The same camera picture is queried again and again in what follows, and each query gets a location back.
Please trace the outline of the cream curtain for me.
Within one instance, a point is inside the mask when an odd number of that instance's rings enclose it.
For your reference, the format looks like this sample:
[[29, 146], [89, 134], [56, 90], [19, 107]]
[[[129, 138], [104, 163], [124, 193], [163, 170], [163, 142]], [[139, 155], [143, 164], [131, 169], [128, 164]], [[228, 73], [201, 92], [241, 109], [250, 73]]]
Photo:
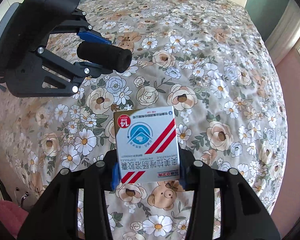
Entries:
[[300, 55], [300, 8], [296, 1], [289, 0], [265, 45], [274, 65], [278, 65], [292, 49]]

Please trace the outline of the black foam cylinder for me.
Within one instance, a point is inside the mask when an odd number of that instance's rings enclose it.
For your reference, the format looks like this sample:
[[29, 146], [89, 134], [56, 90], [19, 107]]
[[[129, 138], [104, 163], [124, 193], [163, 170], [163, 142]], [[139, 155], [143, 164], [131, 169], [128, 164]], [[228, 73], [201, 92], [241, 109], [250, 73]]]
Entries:
[[111, 44], [91, 43], [83, 41], [77, 48], [80, 59], [101, 65], [119, 73], [125, 72], [131, 64], [132, 52]]

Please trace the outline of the white medicine box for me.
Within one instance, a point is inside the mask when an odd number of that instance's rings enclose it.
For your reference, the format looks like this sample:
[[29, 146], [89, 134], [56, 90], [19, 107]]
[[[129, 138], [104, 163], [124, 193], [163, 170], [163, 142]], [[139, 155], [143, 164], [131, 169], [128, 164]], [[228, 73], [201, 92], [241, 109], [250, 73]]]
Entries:
[[179, 145], [172, 106], [114, 113], [121, 183], [180, 178]]

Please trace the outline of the floral bed quilt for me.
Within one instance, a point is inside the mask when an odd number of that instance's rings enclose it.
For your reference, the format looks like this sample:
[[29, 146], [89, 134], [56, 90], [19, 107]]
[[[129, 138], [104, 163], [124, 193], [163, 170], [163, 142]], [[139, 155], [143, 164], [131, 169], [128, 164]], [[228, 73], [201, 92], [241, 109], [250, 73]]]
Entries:
[[[77, 8], [132, 52], [131, 64], [85, 78], [69, 97], [28, 97], [0, 79], [0, 144], [13, 173], [38, 200], [61, 169], [84, 170], [116, 151], [114, 113], [172, 106], [180, 178], [123, 184], [120, 176], [105, 192], [112, 239], [280, 239], [270, 214], [286, 165], [285, 102], [245, 9], [228, 0], [87, 0]], [[46, 49], [89, 62], [77, 56], [82, 42], [51, 34]]]

